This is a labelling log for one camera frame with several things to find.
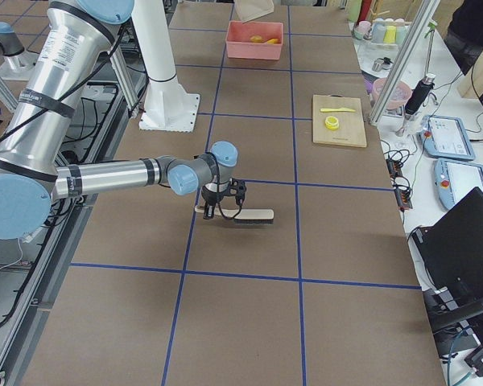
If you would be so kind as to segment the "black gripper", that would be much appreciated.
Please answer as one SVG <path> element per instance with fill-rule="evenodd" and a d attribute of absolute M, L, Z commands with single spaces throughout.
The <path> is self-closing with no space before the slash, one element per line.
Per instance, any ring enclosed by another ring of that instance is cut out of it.
<path fill-rule="evenodd" d="M 211 220 L 218 215 L 217 205 L 225 197 L 234 197 L 236 205 L 243 205 L 246 198 L 246 183 L 235 178 L 221 185 L 210 183 L 201 188 L 201 195 L 205 201 L 203 219 Z"/>

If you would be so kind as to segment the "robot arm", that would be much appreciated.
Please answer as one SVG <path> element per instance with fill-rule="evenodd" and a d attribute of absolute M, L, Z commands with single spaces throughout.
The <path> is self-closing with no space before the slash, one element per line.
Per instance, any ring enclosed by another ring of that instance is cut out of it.
<path fill-rule="evenodd" d="M 237 148 L 226 141 L 191 160 L 162 156 L 57 166 L 83 88 L 96 74 L 100 54 L 115 58 L 120 52 L 126 23 L 134 25 L 148 77 L 141 128 L 192 131 L 200 98 L 177 80 L 160 1 L 52 1 L 47 16 L 50 32 L 0 137 L 0 240 L 40 228 L 58 199 L 116 189 L 160 185 L 177 195 L 200 191 L 208 219 L 220 212 L 224 197 L 244 200 L 244 183 L 233 177 Z"/>

